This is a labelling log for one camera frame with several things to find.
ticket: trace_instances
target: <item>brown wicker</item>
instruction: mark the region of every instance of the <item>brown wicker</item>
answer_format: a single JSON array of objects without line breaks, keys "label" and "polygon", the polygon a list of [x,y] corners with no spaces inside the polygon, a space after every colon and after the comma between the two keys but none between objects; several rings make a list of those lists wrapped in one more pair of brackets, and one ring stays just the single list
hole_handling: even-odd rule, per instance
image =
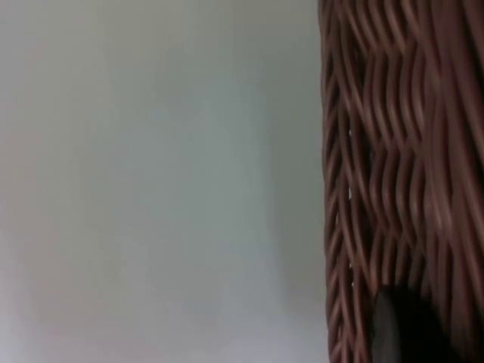
[{"label": "brown wicker", "polygon": [[484,1],[321,0],[330,361],[371,361],[382,285],[467,361],[484,327]]}]

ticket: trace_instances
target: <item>woven wicker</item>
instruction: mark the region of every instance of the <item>woven wicker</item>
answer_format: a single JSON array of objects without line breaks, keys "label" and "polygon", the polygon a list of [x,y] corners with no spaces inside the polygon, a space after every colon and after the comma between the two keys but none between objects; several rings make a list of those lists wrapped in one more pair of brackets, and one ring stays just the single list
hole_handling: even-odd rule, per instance
[{"label": "woven wicker", "polygon": [[482,361],[484,1],[321,0],[330,361],[371,361],[402,285]]}]

